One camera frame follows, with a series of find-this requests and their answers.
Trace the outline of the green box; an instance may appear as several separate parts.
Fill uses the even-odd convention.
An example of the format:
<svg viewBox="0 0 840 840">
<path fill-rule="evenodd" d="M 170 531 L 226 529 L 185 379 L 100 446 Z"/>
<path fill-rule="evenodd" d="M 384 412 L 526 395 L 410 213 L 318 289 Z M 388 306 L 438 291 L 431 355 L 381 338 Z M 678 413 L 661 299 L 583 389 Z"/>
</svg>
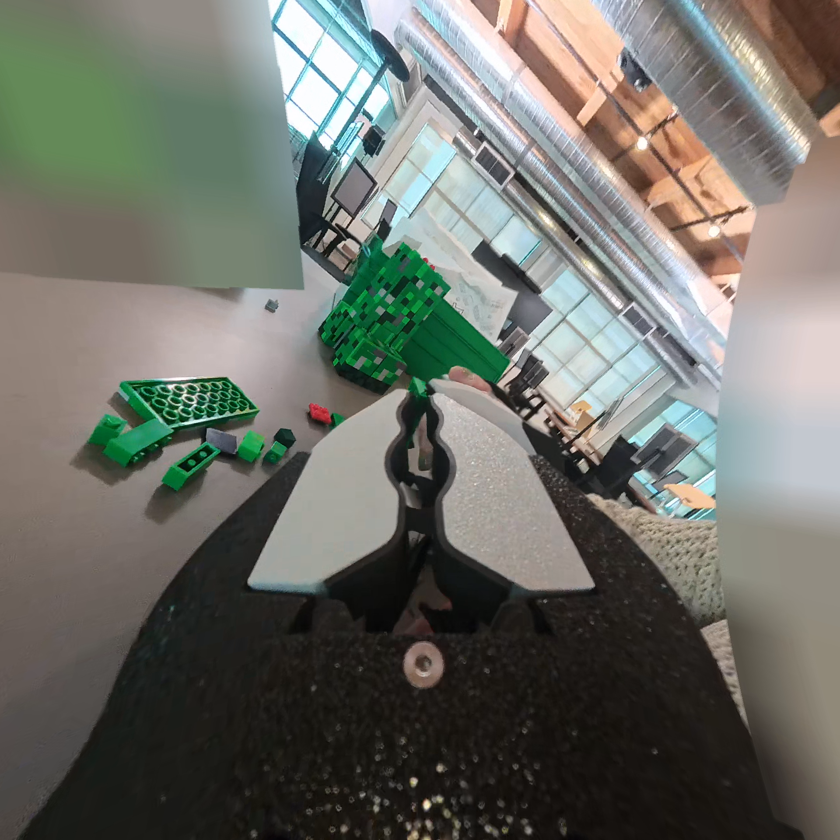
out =
<svg viewBox="0 0 840 840">
<path fill-rule="evenodd" d="M 426 382 L 460 366 L 497 383 L 510 364 L 509 358 L 445 299 L 419 324 L 400 355 L 406 374 Z"/>
</svg>

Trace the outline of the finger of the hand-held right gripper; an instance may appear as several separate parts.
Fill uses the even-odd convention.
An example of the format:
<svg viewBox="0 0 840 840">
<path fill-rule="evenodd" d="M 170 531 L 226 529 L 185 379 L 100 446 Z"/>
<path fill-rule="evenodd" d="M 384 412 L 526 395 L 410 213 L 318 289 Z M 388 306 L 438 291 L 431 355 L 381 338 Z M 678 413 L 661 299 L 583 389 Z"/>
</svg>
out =
<svg viewBox="0 0 840 840">
<path fill-rule="evenodd" d="M 528 455 L 536 455 L 526 424 L 520 416 L 510 409 L 503 401 L 472 387 L 450 381 L 447 377 L 438 377 L 430 381 L 433 393 L 443 394 L 457 404 L 469 409 L 472 413 L 483 417 L 513 438 Z"/>
</svg>

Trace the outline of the person's right forearm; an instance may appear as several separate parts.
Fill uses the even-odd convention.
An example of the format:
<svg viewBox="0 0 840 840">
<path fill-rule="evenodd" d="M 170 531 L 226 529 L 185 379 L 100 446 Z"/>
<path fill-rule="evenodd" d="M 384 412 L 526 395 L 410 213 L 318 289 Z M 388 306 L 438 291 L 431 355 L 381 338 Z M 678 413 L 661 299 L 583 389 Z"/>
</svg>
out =
<svg viewBox="0 0 840 840">
<path fill-rule="evenodd" d="M 595 494 L 587 498 L 646 552 L 699 627 L 726 619 L 715 521 L 666 518 Z"/>
</svg>

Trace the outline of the black mesh office chair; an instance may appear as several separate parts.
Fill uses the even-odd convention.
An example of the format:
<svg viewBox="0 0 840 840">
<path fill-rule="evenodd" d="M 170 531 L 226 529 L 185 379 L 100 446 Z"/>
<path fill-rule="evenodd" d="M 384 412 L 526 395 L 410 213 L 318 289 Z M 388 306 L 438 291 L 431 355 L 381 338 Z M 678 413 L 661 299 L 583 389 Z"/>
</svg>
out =
<svg viewBox="0 0 840 840">
<path fill-rule="evenodd" d="M 527 351 L 518 362 L 519 373 L 510 380 L 507 393 L 515 411 L 529 405 L 528 394 L 535 390 L 550 374 L 533 352 Z"/>
</svg>

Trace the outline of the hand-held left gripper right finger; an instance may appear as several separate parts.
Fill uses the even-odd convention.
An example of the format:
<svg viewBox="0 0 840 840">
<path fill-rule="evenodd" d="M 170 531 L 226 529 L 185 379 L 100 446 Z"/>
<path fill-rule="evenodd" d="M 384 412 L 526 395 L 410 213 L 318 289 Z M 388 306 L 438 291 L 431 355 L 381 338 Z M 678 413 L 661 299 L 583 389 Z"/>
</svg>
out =
<svg viewBox="0 0 840 840">
<path fill-rule="evenodd" d="M 537 602 L 597 593 L 536 455 L 443 394 L 432 394 L 427 435 L 436 496 L 434 582 L 449 608 L 420 605 L 434 634 L 474 634 L 511 621 L 535 631 Z"/>
</svg>

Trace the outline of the tiny green lego piece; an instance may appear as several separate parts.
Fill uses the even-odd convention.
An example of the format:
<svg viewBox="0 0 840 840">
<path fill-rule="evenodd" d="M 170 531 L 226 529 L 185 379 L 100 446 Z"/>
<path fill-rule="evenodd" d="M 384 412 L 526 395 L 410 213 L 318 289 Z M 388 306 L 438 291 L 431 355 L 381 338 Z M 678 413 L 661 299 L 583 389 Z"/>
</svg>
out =
<svg viewBox="0 0 840 840">
<path fill-rule="evenodd" d="M 408 389 L 408 408 L 406 415 L 406 448 L 412 449 L 417 443 L 417 434 L 424 433 L 427 425 L 427 411 L 430 389 L 428 383 L 413 377 Z"/>
</svg>

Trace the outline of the scattered loose green lego bricks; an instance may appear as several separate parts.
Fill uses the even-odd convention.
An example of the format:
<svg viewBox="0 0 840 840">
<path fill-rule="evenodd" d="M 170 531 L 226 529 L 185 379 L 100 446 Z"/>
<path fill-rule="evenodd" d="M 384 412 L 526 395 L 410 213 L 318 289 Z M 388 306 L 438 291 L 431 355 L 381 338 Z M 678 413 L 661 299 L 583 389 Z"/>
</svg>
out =
<svg viewBox="0 0 840 840">
<path fill-rule="evenodd" d="M 137 427 L 128 427 L 120 417 L 105 414 L 98 421 L 87 440 L 89 446 L 99 448 L 105 458 L 123 468 L 138 465 L 141 461 L 167 446 L 174 436 L 161 421 L 145 421 Z M 236 457 L 247 463 L 265 455 L 265 462 L 278 463 L 288 446 L 276 440 L 268 448 L 265 436 L 249 431 L 238 440 Z M 187 455 L 177 459 L 165 471 L 161 480 L 165 487 L 181 490 L 203 474 L 221 454 L 217 448 L 204 441 Z"/>
</svg>

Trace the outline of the large silver ventilation duct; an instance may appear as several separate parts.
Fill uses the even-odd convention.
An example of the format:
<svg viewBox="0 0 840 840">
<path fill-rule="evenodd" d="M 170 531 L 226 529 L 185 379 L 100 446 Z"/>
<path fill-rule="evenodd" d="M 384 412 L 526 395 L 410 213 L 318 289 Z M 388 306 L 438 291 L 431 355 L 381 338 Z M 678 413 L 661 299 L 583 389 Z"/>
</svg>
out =
<svg viewBox="0 0 840 840">
<path fill-rule="evenodd" d="M 817 135 L 811 108 L 738 2 L 600 2 L 602 15 L 756 207 L 784 200 Z"/>
</svg>

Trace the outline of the large mottled green lego build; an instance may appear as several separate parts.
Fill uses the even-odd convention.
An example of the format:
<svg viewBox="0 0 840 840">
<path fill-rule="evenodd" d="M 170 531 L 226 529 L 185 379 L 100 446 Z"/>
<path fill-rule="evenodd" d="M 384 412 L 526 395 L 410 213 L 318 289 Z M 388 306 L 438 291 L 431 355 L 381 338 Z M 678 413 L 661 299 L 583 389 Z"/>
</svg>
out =
<svg viewBox="0 0 840 840">
<path fill-rule="evenodd" d="M 344 379 L 384 394 L 406 371 L 403 351 L 449 291 L 449 284 L 408 243 L 363 245 L 351 283 L 318 334 Z"/>
</svg>

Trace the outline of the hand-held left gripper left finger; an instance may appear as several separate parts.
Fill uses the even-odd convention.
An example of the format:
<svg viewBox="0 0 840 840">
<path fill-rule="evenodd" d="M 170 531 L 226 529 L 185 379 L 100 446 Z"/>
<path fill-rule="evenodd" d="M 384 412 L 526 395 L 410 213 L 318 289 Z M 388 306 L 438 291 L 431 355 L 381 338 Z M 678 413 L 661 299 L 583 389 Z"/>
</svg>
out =
<svg viewBox="0 0 840 840">
<path fill-rule="evenodd" d="M 430 532 L 430 510 L 403 488 L 420 412 L 395 389 L 313 448 L 248 576 L 252 592 L 340 602 L 368 632 L 396 629 Z"/>
</svg>

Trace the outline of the wide green lego plate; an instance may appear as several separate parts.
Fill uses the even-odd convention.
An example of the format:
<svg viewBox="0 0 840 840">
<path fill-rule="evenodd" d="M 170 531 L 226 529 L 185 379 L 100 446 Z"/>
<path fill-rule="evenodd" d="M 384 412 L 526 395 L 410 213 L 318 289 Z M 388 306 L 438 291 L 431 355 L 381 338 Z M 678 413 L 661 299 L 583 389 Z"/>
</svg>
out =
<svg viewBox="0 0 840 840">
<path fill-rule="evenodd" d="M 118 390 L 144 421 L 161 421 L 174 432 L 246 421 L 259 413 L 226 376 L 122 381 Z"/>
</svg>

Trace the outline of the monitor on floor stand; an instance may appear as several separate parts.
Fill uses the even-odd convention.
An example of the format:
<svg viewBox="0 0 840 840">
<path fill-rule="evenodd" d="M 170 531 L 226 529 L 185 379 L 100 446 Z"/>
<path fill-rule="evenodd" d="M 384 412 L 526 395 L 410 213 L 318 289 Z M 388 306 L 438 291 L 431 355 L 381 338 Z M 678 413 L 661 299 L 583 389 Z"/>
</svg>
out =
<svg viewBox="0 0 840 840">
<path fill-rule="evenodd" d="M 335 204 L 352 218 L 365 208 L 377 188 L 377 181 L 357 159 L 352 159 L 332 190 Z"/>
</svg>

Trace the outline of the white duct vent grille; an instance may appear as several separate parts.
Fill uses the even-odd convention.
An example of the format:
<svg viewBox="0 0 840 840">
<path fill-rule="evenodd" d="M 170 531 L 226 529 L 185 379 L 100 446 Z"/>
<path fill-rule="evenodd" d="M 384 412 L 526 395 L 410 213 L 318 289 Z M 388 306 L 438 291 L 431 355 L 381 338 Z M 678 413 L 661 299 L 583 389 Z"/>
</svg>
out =
<svg viewBox="0 0 840 840">
<path fill-rule="evenodd" d="M 472 155 L 471 163 L 499 193 L 504 191 L 516 174 L 509 162 L 486 141 Z"/>
</svg>

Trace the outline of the person's right hand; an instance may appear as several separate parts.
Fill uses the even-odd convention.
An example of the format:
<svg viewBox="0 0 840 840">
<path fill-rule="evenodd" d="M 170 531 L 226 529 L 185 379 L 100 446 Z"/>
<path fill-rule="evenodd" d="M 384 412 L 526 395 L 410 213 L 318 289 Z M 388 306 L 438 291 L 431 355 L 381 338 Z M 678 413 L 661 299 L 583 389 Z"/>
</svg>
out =
<svg viewBox="0 0 840 840">
<path fill-rule="evenodd" d="M 451 382 L 472 387 L 475 390 L 489 395 L 499 396 L 499 394 L 502 394 L 502 391 L 500 391 L 495 383 L 483 379 L 478 374 L 460 365 L 453 366 L 447 376 Z"/>
</svg>

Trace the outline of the white paper bags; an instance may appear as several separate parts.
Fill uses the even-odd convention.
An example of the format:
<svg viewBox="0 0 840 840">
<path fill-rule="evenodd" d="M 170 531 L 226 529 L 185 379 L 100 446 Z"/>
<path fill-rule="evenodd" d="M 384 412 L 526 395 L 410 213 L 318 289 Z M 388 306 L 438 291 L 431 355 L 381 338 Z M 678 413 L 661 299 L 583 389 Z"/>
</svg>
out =
<svg viewBox="0 0 840 840">
<path fill-rule="evenodd" d="M 444 299 L 488 340 L 498 341 L 517 292 L 504 287 L 424 208 L 394 226 L 383 250 L 392 256 L 401 243 L 427 258 L 449 285 Z"/>
</svg>

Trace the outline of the black floor lamp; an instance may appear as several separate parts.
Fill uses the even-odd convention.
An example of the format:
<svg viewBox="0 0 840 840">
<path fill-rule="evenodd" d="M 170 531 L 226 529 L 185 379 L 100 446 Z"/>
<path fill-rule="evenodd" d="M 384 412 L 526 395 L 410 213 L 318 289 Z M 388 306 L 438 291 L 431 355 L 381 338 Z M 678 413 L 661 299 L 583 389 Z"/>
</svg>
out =
<svg viewBox="0 0 840 840">
<path fill-rule="evenodd" d="M 362 115 L 364 106 L 375 93 L 375 89 L 379 86 L 380 81 L 389 71 L 392 75 L 401 82 L 405 82 L 409 78 L 409 70 L 403 58 L 399 55 L 393 44 L 377 30 L 371 32 L 371 42 L 375 52 L 380 58 L 380 66 L 373 75 L 370 83 L 367 85 L 359 97 L 359 100 L 353 105 L 350 116 L 342 127 L 339 138 L 336 143 L 336 155 L 340 169 L 346 168 L 353 157 L 350 151 L 351 145 L 359 139 L 359 134 L 362 131 Z M 363 153 L 372 158 L 378 155 L 382 150 L 385 141 L 385 133 L 383 129 L 375 124 L 375 117 L 370 119 L 370 127 L 365 129 L 361 137 L 361 147 Z"/>
</svg>

